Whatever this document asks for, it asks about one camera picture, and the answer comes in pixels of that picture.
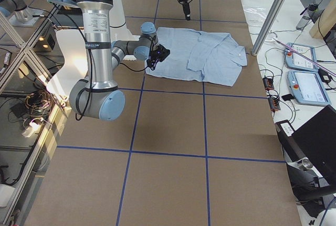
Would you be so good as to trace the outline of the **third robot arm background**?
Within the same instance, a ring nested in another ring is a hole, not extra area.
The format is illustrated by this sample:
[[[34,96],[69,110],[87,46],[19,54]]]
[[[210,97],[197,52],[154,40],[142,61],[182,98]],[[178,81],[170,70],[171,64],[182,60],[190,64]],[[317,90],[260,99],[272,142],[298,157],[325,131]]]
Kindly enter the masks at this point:
[[[31,9],[24,0],[1,0],[1,13],[15,27],[33,27],[44,17],[41,9]]]

